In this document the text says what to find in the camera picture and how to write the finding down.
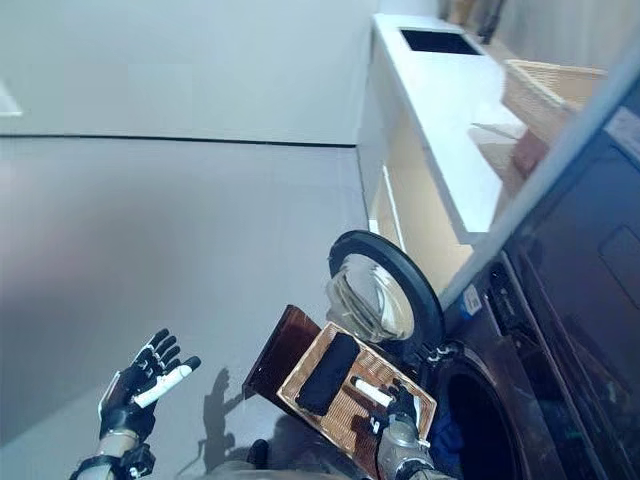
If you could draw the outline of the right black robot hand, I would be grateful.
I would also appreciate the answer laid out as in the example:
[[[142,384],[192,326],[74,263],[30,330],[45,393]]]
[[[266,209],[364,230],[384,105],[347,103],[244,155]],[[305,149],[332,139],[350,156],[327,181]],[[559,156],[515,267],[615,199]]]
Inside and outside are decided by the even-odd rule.
[[[394,378],[391,385],[384,388],[375,387],[357,376],[351,377],[350,384],[374,404],[369,420],[374,434],[380,433],[391,420],[408,421],[419,429],[420,398],[413,395],[399,378]]]

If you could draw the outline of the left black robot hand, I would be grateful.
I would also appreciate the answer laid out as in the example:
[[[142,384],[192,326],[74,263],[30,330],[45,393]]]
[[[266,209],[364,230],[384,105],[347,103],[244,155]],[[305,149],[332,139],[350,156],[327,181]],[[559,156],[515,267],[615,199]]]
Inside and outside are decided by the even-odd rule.
[[[143,442],[150,436],[160,398],[201,365],[197,356],[180,360],[180,352],[177,337],[164,328],[143,343],[129,366],[114,374],[98,404],[100,438],[124,432]]]

